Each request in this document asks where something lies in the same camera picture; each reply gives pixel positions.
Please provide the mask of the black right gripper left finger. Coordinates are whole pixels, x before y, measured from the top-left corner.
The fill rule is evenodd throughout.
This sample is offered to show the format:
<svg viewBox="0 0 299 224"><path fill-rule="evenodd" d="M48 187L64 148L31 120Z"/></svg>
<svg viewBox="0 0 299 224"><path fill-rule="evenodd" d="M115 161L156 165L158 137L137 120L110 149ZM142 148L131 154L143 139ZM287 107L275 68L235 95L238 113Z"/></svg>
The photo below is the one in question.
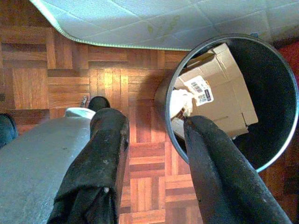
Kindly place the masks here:
<svg viewBox="0 0 299 224"><path fill-rule="evenodd" d="M117 224L129 146L129 122L100 109L90 140L69 166L54 199L49 224Z"/></svg>

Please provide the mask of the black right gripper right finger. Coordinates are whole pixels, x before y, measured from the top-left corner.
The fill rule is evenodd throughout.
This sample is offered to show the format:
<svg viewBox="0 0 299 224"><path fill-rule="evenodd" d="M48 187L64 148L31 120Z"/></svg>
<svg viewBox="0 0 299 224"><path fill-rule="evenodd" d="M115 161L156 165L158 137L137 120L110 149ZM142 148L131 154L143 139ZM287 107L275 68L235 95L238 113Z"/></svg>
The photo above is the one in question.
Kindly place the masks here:
<svg viewBox="0 0 299 224"><path fill-rule="evenodd" d="M213 121L186 118L184 135L203 223L291 223L256 170Z"/></svg>

